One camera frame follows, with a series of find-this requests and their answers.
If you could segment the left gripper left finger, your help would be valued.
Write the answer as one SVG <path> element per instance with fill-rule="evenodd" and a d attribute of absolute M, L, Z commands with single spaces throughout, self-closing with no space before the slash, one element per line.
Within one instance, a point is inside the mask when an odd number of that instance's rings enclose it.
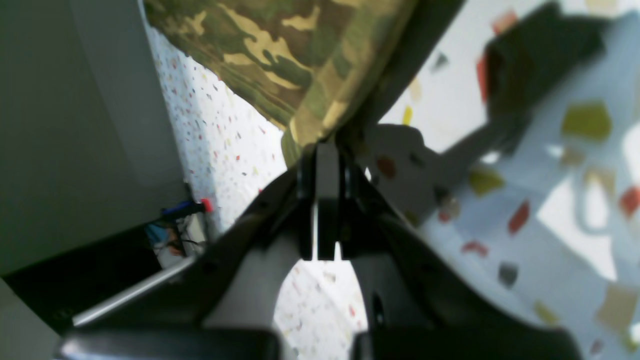
<path fill-rule="evenodd" d="M 68 331 L 58 359 L 285 360 L 272 321 L 285 277 L 313 255 L 316 157 L 305 150 L 204 253 Z"/>

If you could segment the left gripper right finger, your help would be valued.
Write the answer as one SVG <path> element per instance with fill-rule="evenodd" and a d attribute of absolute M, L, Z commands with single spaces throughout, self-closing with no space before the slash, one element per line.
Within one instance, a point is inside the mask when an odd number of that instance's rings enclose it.
<path fill-rule="evenodd" d="M 332 144 L 317 147 L 317 258 L 350 260 L 369 328 L 353 360 L 580 360 L 571 336 L 500 310 L 448 267 Z"/>

